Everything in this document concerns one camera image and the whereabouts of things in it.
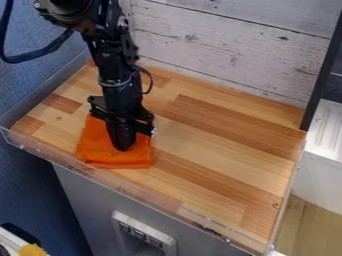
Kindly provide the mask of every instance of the wooden table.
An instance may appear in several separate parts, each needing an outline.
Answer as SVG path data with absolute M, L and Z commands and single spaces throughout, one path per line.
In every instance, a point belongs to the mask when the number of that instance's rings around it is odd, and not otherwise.
M 156 81 L 144 99 L 156 114 L 153 166 L 105 172 L 88 168 L 89 175 L 179 218 L 207 225 L 209 231 L 254 252 L 264 251 L 302 150 L 305 132 L 298 127 L 303 110 L 154 67 L 149 70 Z M 146 87 L 147 78 L 143 81 Z M 100 94 L 97 69 L 88 63 L 12 131 L 73 155 L 89 110 L 86 99 Z M 45 154 L 55 157 L 52 151 Z M 73 165 L 63 157 L 58 161 Z M 165 203 L 109 177 L 133 183 Z

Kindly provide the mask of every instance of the black frame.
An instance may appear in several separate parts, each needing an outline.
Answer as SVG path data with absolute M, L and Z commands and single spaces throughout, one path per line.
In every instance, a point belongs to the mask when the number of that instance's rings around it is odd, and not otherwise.
M 333 68 L 335 59 L 338 55 L 339 49 L 342 44 L 342 12 L 337 21 L 337 26 L 335 32 L 330 42 L 327 54 L 325 56 L 321 71 L 316 81 L 315 88 L 311 94 L 308 106 L 306 108 L 302 124 L 300 126 L 301 130 L 308 131 L 316 109 L 318 107 L 319 101 L 322 98 L 324 88 L 328 82 L 328 78 Z

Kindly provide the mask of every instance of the gray wall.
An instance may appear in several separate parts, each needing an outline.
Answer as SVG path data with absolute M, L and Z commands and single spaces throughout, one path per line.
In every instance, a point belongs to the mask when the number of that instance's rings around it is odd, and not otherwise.
M 342 103 L 342 43 L 324 88 L 323 98 Z
M 130 0 L 142 62 L 305 107 L 341 0 Z
M 4 2 L 1 1 L 2 13 Z M 7 53 L 46 45 L 62 31 L 44 21 L 31 0 L 16 0 Z M 0 61 L 0 115 L 44 83 L 82 51 L 75 35 L 58 52 L 19 65 Z M 36 236 L 49 254 L 87 256 L 88 245 L 51 165 L 0 139 L 0 224 L 10 222 Z

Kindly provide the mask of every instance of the yellow object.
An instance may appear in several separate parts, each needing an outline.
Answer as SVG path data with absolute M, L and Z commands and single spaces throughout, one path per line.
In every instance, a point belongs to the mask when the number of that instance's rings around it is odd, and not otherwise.
M 19 256 L 47 256 L 47 253 L 38 245 L 29 244 L 20 248 Z

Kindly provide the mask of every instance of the clear plastic edge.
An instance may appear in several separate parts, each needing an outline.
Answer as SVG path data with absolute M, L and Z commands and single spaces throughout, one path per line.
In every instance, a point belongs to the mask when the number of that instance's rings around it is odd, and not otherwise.
M 5 141 L 10 145 L 25 150 L 28 153 L 43 158 L 52 164 L 58 165 L 83 177 L 97 181 L 115 192 L 137 200 L 140 203 L 144 203 L 177 220 L 190 224 L 243 251 L 254 255 L 263 255 L 268 251 L 268 244 L 262 243 L 240 231 L 223 225 L 215 219 L 196 213 L 180 204 L 125 181 L 114 174 L 108 173 L 106 170 L 86 164 L 74 158 L 69 153 L 65 153 L 3 126 L 0 126 L 0 132 Z
M 270 244 L 269 244 L 268 249 L 267 249 L 265 254 L 270 253 L 270 252 L 276 250 L 276 248 L 274 247 L 274 242 L 275 242 L 276 236 L 278 234 L 280 224 L 281 224 L 281 222 L 283 220 L 283 217 L 284 217 L 284 214 L 286 212 L 287 204 L 288 204 L 288 201 L 289 201 L 289 198 L 290 198 L 290 194 L 291 194 L 291 189 L 292 189 L 292 186 L 293 186 L 293 183 L 294 183 L 297 171 L 299 169 L 299 160 L 302 158 L 302 155 L 304 153 L 304 149 L 305 149 L 306 143 L 307 142 L 305 141 L 305 143 L 303 144 L 302 149 L 301 149 L 301 154 L 298 157 L 298 160 L 297 160 L 297 162 L 296 162 L 296 164 L 294 166 L 294 170 L 292 171 L 291 179 L 289 181 L 289 185 L 287 187 L 287 190 L 286 190 L 286 193 L 285 193 L 285 197 L 284 197 L 281 209 L 280 209 L 280 211 L 278 213 L 278 217 L 277 217 L 277 220 L 276 220 L 275 228 L 274 228 L 274 230 L 272 232 L 272 235 L 271 235 Z
M 21 119 L 30 109 L 36 106 L 47 95 L 55 90 L 63 81 L 81 68 L 89 59 L 87 50 L 80 53 L 71 60 L 61 71 L 52 75 L 44 84 L 38 87 L 31 95 L 28 95 L 22 102 L 13 106 L 9 111 L 0 117 L 0 132 L 4 140 L 21 150 L 43 158 L 52 164 L 58 165 L 66 170 L 82 175 L 88 179 L 98 182 L 107 188 L 146 204 L 170 217 L 198 228 L 207 234 L 229 243 L 249 254 L 265 255 L 270 243 L 263 243 L 257 239 L 244 234 L 232 227 L 221 224 L 215 219 L 194 212 L 181 204 L 172 202 L 166 198 L 156 195 L 133 183 L 125 181 L 114 174 L 108 173 L 91 165 L 88 165 L 72 155 L 58 150 L 50 145 L 29 138 L 24 134 L 11 130 L 16 121 Z

